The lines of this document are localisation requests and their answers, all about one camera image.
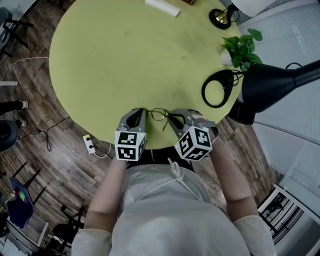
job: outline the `green leaves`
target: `green leaves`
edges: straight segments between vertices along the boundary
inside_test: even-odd
[[[248,32],[250,33],[250,35],[257,41],[262,41],[263,37],[260,31],[256,30],[256,29],[251,29],[248,28]]]
[[[263,39],[260,31],[256,29],[248,29],[249,34],[240,37],[233,36],[224,39],[222,45],[231,55],[232,64],[235,68],[240,67],[242,71],[247,71],[251,64],[262,64],[261,59],[254,54],[255,42],[254,40],[261,41]]]
[[[258,57],[258,55],[254,54],[254,53],[249,54],[249,58],[250,58],[251,63],[262,64],[261,59]]]
[[[240,63],[241,63],[241,60],[242,60],[243,56],[242,55],[237,55],[237,56],[234,56],[231,61],[232,61],[232,64],[235,68],[238,68],[240,66]]]
[[[240,69],[242,70],[242,71],[247,71],[248,70],[248,68],[250,67],[250,63],[249,62],[245,62],[245,63],[243,63],[241,66],[240,66]]]
[[[239,38],[237,36],[233,36],[229,38],[222,37],[222,38],[224,39],[224,43],[226,45],[226,47],[224,48],[226,48],[229,52],[230,50],[234,52],[236,50],[236,47],[238,46]]]
[[[242,36],[240,36],[239,42],[242,44],[249,44],[249,42],[252,40],[252,37],[248,34],[244,34]]]

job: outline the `drawstring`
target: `drawstring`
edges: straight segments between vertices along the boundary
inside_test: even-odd
[[[188,187],[188,185],[182,180],[183,177],[185,176],[185,173],[180,171],[180,166],[178,165],[177,162],[172,162],[170,158],[168,158],[168,161],[171,165],[171,173],[173,177],[175,178],[174,180],[179,182],[182,186],[184,186],[197,200],[200,201],[200,198],[196,196],[196,194]]]
[[[152,149],[151,149],[151,158],[152,158],[152,161],[155,162],[155,160],[154,160],[154,153],[153,153]]]
[[[174,181],[179,182],[179,183],[180,183],[182,186],[184,186],[184,188],[185,188],[186,190],[188,190],[197,200],[201,201],[200,198],[199,198],[199,197],[188,187],[188,185],[182,180],[183,177],[185,176],[185,173],[184,173],[184,171],[181,172],[180,166],[178,165],[178,163],[177,163],[177,162],[172,162],[170,158],[168,158],[168,161],[169,161],[169,163],[170,163],[170,165],[171,165],[170,171],[171,171],[172,176],[173,176],[174,179],[168,180],[168,181],[166,181],[166,182],[164,182],[164,183],[156,186],[156,187],[153,188],[151,191],[149,191],[147,194],[145,194],[145,195],[143,195],[142,197],[140,197],[137,201],[144,199],[145,197],[147,197],[148,195],[150,195],[153,191],[156,191],[157,189],[159,189],[159,188],[161,188],[161,187],[163,187],[163,186],[165,186],[165,185],[167,185],[167,184],[169,184],[169,183],[171,183],[171,182],[174,182]]]

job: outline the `wooden floor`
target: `wooden floor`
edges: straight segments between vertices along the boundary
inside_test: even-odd
[[[17,60],[49,56],[55,29],[73,1],[65,0],[63,8],[58,7],[57,2],[58,0],[53,0],[46,3],[42,0],[27,16],[25,21],[34,24],[34,27],[22,27],[19,36],[29,47],[24,48],[19,43],[13,46],[10,52],[14,57],[6,57],[0,64],[1,76]],[[20,111],[28,121],[27,127],[20,129],[20,137],[34,130],[46,131],[68,117],[51,85],[47,59],[20,61],[9,69],[3,80],[18,81],[19,86],[0,88],[0,102],[19,99],[29,101],[29,108]],[[1,118],[14,119],[15,114],[10,112]],[[235,162],[249,180],[256,202],[261,202],[271,190],[276,174],[268,168],[253,129],[230,119],[224,119],[218,126]],[[60,212],[61,205],[66,205],[72,215],[76,215],[81,206],[87,209],[110,164],[108,157],[100,159],[88,154],[82,138],[86,133],[71,119],[67,119],[49,132],[53,146],[51,152],[47,150],[45,135],[40,133],[30,135],[9,150],[0,153],[0,169],[7,172],[7,176],[0,179],[0,191],[4,199],[11,193],[9,177],[24,162],[28,164],[16,177],[22,183],[41,169],[29,191],[31,197],[35,198],[44,186],[46,190],[36,203],[35,212],[24,229],[34,240],[40,236],[45,222],[49,222],[49,233],[56,224],[66,223],[67,219]],[[107,142],[96,140],[94,143],[106,151],[109,150]],[[224,208],[226,202],[212,165],[208,160],[204,160],[197,164],[195,169],[203,179],[212,203]]]

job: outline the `potted plant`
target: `potted plant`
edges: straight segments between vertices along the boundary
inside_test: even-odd
[[[262,64],[261,59],[254,54],[254,40],[262,41],[263,37],[260,31],[248,29],[249,34],[240,37],[233,36],[224,38],[222,45],[225,50],[221,53],[221,62],[226,66],[240,67],[242,71],[247,71],[252,63]]]

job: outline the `small lamp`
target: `small lamp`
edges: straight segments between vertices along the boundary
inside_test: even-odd
[[[244,14],[253,17],[263,9],[271,5],[275,0],[232,0],[233,4],[227,9],[213,9],[209,13],[209,19],[213,25],[221,30],[226,30],[231,26],[231,17],[234,12],[241,11]]]

